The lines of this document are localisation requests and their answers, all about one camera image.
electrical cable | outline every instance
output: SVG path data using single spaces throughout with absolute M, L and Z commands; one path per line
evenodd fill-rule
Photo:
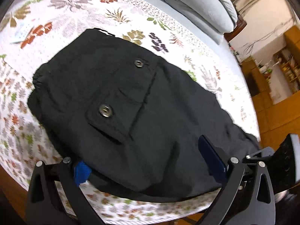
M 277 26 L 275 27 L 275 29 L 274 29 L 272 32 L 270 32 L 269 34 L 265 35 L 264 37 L 262 37 L 262 38 L 260 38 L 260 39 L 258 39 L 258 40 L 255 40 L 255 41 L 254 41 L 253 43 L 251 43 L 251 44 L 250 44 L 250 43 L 246 43 L 245 45 L 241 46 L 240 48 L 243 48 L 243 47 L 247 46 L 247 47 L 244 49 L 243 54 L 246 53 L 246 55 L 249 55 L 249 56 L 250 56 L 250 55 L 252 54 L 252 52 L 253 52 L 254 45 L 255 45 L 257 42 L 261 42 L 261 41 L 264 41 L 264 40 L 270 38 L 272 35 L 274 35 L 275 33 L 277 33 L 277 31 L 278 31 L 279 29 L 282 29 L 284 26 L 288 25 L 291 21 L 294 22 L 294 23 L 293 23 L 293 26 L 294 26 L 294 25 L 295 25 L 295 20 L 294 20 L 294 19 L 289 19 L 288 21 L 282 22 L 281 24 L 277 25 Z

cargo pocket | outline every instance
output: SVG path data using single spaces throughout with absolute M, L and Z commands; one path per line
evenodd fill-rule
M 126 142 L 153 83 L 158 59 L 126 60 L 97 91 L 86 112 L 88 123 L 119 143 Z

black pants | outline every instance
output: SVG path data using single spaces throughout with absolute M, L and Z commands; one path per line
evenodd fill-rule
M 243 158 L 258 150 L 213 93 L 143 47 L 88 29 L 34 74 L 28 106 L 62 156 L 93 169 L 99 190 L 170 202 L 219 187 L 200 135 Z

white tablecloth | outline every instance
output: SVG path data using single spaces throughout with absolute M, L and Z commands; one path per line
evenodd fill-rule
M 11 43 L 22 26 L 33 29 L 23 42 Z M 85 29 L 94 27 L 185 70 L 216 95 L 235 124 L 259 138 L 245 82 L 190 31 L 153 5 L 143 0 L 25 0 L 10 8 L 0 24 L 0 163 L 24 189 L 28 190 L 36 161 L 61 160 L 27 107 L 32 75 Z M 57 187 L 66 210 L 73 213 L 59 183 Z M 80 188 L 108 224 L 153 224 L 185 217 L 209 207 L 218 192 L 159 204 L 115 197 L 88 182 Z

gray pillow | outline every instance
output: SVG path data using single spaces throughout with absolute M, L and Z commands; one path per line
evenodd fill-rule
M 221 42 L 224 40 L 223 33 L 217 31 L 203 17 L 201 17 L 198 13 L 196 13 L 193 9 L 191 9 L 183 2 L 179 0 L 166 0 L 166 3 L 168 3 L 172 8 L 183 14 L 205 34 L 211 37 L 218 45 L 221 44 Z
M 220 0 L 180 0 L 202 16 L 221 34 L 230 33 L 236 24 Z

